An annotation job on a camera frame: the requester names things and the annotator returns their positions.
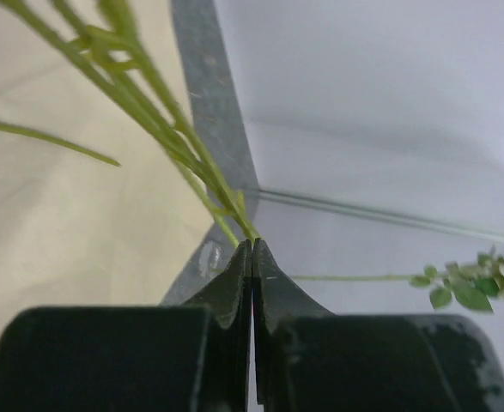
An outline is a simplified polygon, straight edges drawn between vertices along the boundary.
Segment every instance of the gray table surface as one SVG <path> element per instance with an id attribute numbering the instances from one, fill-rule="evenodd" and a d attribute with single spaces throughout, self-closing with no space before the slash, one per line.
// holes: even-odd
<path id="1" fill-rule="evenodd" d="M 245 192 L 246 209 L 253 218 L 258 179 L 214 1 L 172 0 L 172 14 L 194 125 L 230 186 Z M 244 239 L 240 229 L 233 227 Z M 191 297 L 226 266 L 233 250 L 221 229 L 212 226 L 161 303 L 177 305 Z"/>

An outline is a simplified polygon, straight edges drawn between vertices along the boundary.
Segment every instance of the beige paper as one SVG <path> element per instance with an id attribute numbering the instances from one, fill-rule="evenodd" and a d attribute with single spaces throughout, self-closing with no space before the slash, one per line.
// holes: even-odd
<path id="1" fill-rule="evenodd" d="M 72 37 L 47 2 L 29 3 Z M 99 22 L 94 2 L 72 3 Z M 190 113 L 168 0 L 132 4 L 145 45 Z M 0 133 L 0 333 L 30 306 L 158 304 L 211 218 L 152 137 L 1 8 L 0 119 L 122 164 Z"/>

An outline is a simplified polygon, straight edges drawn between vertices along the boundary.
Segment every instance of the wrapping paper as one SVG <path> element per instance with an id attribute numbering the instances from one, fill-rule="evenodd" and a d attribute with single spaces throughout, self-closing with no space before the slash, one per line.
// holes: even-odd
<path id="1" fill-rule="evenodd" d="M 74 37 L 54 9 L 29 2 Z M 71 2 L 99 23 L 94 2 Z M 168 0 L 133 2 L 145 46 L 190 114 Z M 212 220 L 159 145 L 0 8 L 0 120 L 122 164 L 0 132 L 0 333 L 38 305 L 157 304 Z"/>

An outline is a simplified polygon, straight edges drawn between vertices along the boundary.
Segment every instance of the white surface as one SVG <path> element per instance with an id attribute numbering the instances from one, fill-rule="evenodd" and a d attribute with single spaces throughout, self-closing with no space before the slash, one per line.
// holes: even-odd
<path id="1" fill-rule="evenodd" d="M 216 0 L 259 183 L 504 231 L 504 0 Z"/>
<path id="2" fill-rule="evenodd" d="M 97 20 L 94 2 L 72 3 Z M 32 4 L 58 20 L 46 2 Z M 138 4 L 145 44 L 188 113 L 169 3 Z M 0 133 L 0 331 L 29 306 L 158 304 L 209 215 L 158 144 L 4 9 L 0 119 L 122 163 Z"/>
<path id="3" fill-rule="evenodd" d="M 444 267 L 446 262 L 474 261 L 478 251 L 491 247 L 483 240 L 264 201 L 259 203 L 255 223 L 289 276 L 414 274 L 429 263 Z M 336 313 L 433 313 L 428 291 L 412 288 L 406 282 L 298 284 Z M 476 322 L 489 336 L 504 371 L 504 302 L 495 302 L 494 310 L 493 315 L 479 315 L 453 302 L 441 312 L 462 314 Z"/>

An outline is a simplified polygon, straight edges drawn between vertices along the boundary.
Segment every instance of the bundle of stems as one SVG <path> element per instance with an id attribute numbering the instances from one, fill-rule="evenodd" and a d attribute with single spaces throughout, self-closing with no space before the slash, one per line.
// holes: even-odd
<path id="1" fill-rule="evenodd" d="M 63 54 L 164 148 L 232 244 L 237 246 L 239 240 L 226 217 L 234 219 L 248 239 L 258 238 L 258 231 L 246 217 L 243 192 L 233 191 L 229 187 L 209 150 L 179 108 L 139 39 L 138 25 L 128 2 L 96 1 L 107 28 L 86 24 L 65 0 L 50 0 L 50 3 L 72 27 L 76 34 L 74 39 L 63 39 L 24 0 L 0 0 L 0 5 L 15 13 L 43 40 Z M 116 59 L 115 52 L 117 55 L 125 52 L 127 59 Z M 158 100 L 156 104 L 128 76 L 129 70 L 138 71 L 148 83 Z M 157 103 L 163 105 L 167 115 L 162 115 Z M 108 156 L 38 130 L 0 122 L 0 131 L 52 142 L 119 166 Z M 211 190 L 220 206 L 209 197 L 198 179 Z"/>

